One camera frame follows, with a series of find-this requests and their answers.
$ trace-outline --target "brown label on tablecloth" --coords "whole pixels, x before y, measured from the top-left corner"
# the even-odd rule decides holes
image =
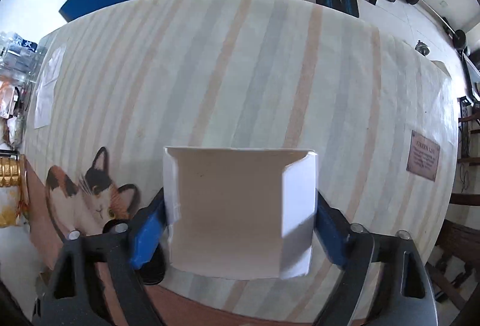
[[[440,145],[412,131],[409,161],[406,163],[406,170],[435,181],[439,156]]]

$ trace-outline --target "cat ear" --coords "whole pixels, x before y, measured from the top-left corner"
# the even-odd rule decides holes
[[[126,203],[127,212],[131,214],[136,211],[140,202],[140,191],[135,184],[125,184],[119,187],[118,195]]]
[[[105,147],[100,147],[92,162],[92,168],[102,170],[107,174],[109,173],[109,152]]]

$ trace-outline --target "table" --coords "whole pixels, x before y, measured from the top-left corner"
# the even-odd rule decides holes
[[[61,243],[45,207],[47,171],[59,165],[76,181],[101,146],[111,178],[138,186],[140,206],[162,187],[165,145],[313,149],[331,206],[372,232],[408,230],[427,260],[454,179],[457,104],[451,78],[399,39],[300,0],[133,0],[46,40],[43,67],[59,46],[66,52],[51,124],[33,128],[33,97],[23,152],[31,238],[50,267]],[[440,145],[435,181],[406,171],[412,130]],[[372,268],[357,317],[377,273]],[[175,315],[167,297],[215,316],[225,313],[210,307],[311,322],[338,275],[314,239],[305,277],[232,281],[170,268],[148,292],[173,324],[187,315]],[[232,325],[265,324],[237,318]]]

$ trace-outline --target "cat illustration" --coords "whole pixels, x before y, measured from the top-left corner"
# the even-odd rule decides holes
[[[139,201],[133,184],[117,188],[109,176],[109,154],[101,147],[92,166],[76,185],[59,166],[52,166],[46,176],[46,205],[60,238],[74,230],[85,235],[102,233],[109,220],[129,219]]]

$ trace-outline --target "open cardboard box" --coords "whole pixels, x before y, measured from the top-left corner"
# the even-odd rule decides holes
[[[307,274],[316,158],[309,150],[166,147],[171,265],[235,280]]]

